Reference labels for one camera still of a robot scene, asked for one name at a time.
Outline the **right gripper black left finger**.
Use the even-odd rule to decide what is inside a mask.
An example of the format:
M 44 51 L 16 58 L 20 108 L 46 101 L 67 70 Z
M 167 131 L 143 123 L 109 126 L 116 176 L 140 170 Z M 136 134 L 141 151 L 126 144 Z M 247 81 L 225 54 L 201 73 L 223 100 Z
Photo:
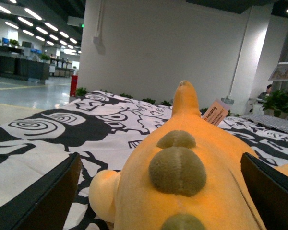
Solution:
M 0 230 L 61 230 L 75 198 L 81 170 L 78 153 L 0 207 Z

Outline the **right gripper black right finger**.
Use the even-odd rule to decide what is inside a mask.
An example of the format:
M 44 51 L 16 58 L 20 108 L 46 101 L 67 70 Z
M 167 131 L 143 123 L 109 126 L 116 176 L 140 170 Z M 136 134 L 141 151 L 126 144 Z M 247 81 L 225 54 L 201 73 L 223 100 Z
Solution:
M 268 230 L 288 230 L 288 176 L 249 153 L 240 160 L 251 198 Z

